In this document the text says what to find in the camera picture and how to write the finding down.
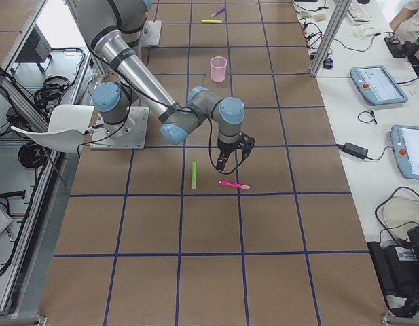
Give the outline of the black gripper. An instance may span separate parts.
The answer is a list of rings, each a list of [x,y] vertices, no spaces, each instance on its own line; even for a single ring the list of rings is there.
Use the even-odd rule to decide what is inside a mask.
[[[222,137],[217,139],[217,147],[220,151],[216,162],[216,169],[224,171],[230,154],[237,149],[241,150],[241,160],[246,160],[255,146],[255,138],[243,132],[234,137]]]

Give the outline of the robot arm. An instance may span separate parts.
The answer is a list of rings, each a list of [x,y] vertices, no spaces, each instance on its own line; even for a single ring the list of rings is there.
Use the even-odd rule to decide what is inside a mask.
[[[182,143],[205,120],[218,124],[220,151],[213,167],[224,173],[232,152],[250,155],[255,139],[241,131],[244,104],[239,98],[221,98],[196,86],[180,106],[141,60],[140,36],[151,1],[78,1],[77,25],[93,54],[105,61],[154,111],[162,136],[173,145]]]

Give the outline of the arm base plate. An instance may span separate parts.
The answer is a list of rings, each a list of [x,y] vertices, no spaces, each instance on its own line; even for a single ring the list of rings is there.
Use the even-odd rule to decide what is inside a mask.
[[[106,124],[99,113],[97,124],[101,127],[95,128],[90,134],[92,150],[127,150],[145,148],[147,123],[149,119],[148,107],[131,106],[128,119],[117,125]]]
[[[160,45],[160,35],[162,22],[160,20],[147,20],[141,34],[142,47],[158,47]]]

